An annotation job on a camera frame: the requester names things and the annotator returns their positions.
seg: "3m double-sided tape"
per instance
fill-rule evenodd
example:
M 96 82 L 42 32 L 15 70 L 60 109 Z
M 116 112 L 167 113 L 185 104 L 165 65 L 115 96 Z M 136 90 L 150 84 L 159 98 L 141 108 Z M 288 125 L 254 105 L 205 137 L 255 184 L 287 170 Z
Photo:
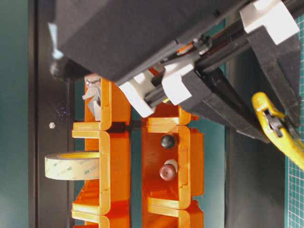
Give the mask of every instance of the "3m double-sided tape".
M 45 175 L 51 179 L 66 181 L 99 179 L 99 152 L 47 155 Z

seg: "small screw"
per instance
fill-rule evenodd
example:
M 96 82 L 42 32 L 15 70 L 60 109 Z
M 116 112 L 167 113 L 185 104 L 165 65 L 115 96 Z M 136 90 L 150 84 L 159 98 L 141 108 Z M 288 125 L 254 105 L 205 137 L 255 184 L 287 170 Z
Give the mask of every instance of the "small screw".
M 54 129 L 56 127 L 56 124 L 54 122 L 49 123 L 50 129 Z

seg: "screw head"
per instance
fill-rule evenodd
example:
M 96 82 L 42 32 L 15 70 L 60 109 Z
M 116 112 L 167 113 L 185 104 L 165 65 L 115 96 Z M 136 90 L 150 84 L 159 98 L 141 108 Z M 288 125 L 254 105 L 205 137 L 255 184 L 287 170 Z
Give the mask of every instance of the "screw head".
M 171 149 L 174 145 L 175 145 L 175 137 L 173 134 L 165 134 L 162 138 L 161 138 L 161 145 L 165 148 L 165 149 Z
M 49 123 L 50 129 L 54 129 L 56 127 L 56 124 L 54 122 Z

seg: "brown knob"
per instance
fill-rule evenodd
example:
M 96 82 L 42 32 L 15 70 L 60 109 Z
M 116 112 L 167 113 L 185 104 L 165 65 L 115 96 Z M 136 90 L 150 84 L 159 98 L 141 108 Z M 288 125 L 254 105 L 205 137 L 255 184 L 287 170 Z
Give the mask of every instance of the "brown knob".
M 165 164 L 160 169 L 160 176 L 164 181 L 171 181 L 176 176 L 176 169 L 174 165 Z

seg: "orange storage bin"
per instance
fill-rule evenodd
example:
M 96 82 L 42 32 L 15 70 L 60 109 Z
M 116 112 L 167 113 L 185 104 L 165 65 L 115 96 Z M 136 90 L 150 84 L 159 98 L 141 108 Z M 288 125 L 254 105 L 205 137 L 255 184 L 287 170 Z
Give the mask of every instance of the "orange storage bin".
M 129 228 L 130 213 L 128 203 L 117 203 L 106 215 L 92 215 L 89 213 L 77 212 L 74 215 L 78 219 L 93 221 L 85 222 L 84 226 L 74 226 L 74 228 Z
M 131 119 L 131 105 L 124 93 L 112 82 L 103 78 L 100 81 L 101 87 L 101 121 L 100 130 L 108 130 L 112 123 L 120 122 L 129 125 Z M 85 122 L 95 122 L 95 118 L 90 112 L 87 104 L 90 99 L 85 101 Z
M 186 210 L 143 206 L 143 228 L 203 228 L 203 212 L 197 201 L 192 201 Z
M 164 149 L 161 138 L 173 134 L 177 143 Z M 171 181 L 160 177 L 160 167 L 175 159 L 178 172 Z M 204 193 L 203 134 L 182 125 L 142 126 L 142 189 L 149 206 L 186 209 L 193 196 Z
M 187 125 L 191 120 L 198 119 L 178 105 L 161 103 L 156 107 L 155 113 L 143 118 L 142 122 L 146 125 Z
M 72 215 L 105 215 L 130 198 L 130 143 L 128 132 L 100 131 L 96 123 L 74 123 L 73 138 L 95 139 L 90 148 L 100 152 L 99 180 L 87 181 L 72 206 Z

